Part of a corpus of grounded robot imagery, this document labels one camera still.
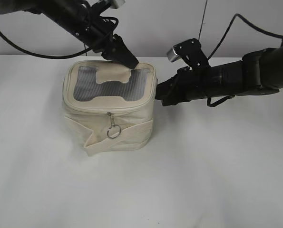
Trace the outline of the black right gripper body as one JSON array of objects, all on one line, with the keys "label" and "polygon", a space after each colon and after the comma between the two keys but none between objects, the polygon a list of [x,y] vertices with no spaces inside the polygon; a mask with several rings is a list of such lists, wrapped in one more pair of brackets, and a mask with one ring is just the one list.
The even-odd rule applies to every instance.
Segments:
[{"label": "black right gripper body", "polygon": [[204,89],[204,78],[211,70],[210,66],[199,70],[191,70],[187,66],[178,69],[175,76],[156,86],[155,99],[160,101],[162,106],[174,106],[192,101],[192,98],[188,97],[191,92],[196,94],[197,99],[206,98],[207,106],[212,106],[211,98]]}]

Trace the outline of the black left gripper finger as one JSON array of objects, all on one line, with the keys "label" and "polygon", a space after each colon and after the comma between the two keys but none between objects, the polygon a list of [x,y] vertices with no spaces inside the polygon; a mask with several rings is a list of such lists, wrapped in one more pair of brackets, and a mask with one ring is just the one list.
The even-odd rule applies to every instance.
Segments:
[{"label": "black left gripper finger", "polygon": [[118,34],[114,34],[106,41],[101,56],[105,60],[116,62],[129,69],[135,69],[139,64]]}]

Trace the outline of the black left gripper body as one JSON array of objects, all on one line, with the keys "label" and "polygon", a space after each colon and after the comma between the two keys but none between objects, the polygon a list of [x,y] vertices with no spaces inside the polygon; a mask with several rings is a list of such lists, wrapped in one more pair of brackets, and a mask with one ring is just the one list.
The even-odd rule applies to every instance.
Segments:
[{"label": "black left gripper body", "polygon": [[94,53],[104,52],[118,23],[119,20],[115,17],[100,16],[97,12],[91,12],[82,26],[74,32],[74,36],[91,48]]}]

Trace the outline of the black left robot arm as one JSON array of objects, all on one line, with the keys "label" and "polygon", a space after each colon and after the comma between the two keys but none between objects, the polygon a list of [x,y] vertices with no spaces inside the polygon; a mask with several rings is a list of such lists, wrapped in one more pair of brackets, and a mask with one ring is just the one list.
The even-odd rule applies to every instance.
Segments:
[{"label": "black left robot arm", "polygon": [[86,0],[0,0],[0,15],[18,11],[44,14],[86,46],[83,51],[72,55],[41,55],[15,45],[1,31],[0,37],[13,48],[34,57],[69,59],[93,51],[101,53],[106,60],[134,69],[139,61],[121,36],[114,33],[119,20],[101,15],[109,8],[120,8],[124,3],[123,0],[99,0],[93,5]]}]

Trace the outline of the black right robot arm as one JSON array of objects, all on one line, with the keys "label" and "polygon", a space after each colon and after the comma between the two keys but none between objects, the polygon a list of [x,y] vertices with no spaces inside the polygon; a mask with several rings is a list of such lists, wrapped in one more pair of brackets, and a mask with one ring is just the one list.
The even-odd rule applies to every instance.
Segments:
[{"label": "black right robot arm", "polygon": [[186,66],[156,87],[155,99],[163,106],[205,99],[216,107],[236,96],[272,95],[283,89],[283,39],[279,48],[248,53],[241,60],[211,66],[198,39],[174,45],[170,62],[182,59]]}]

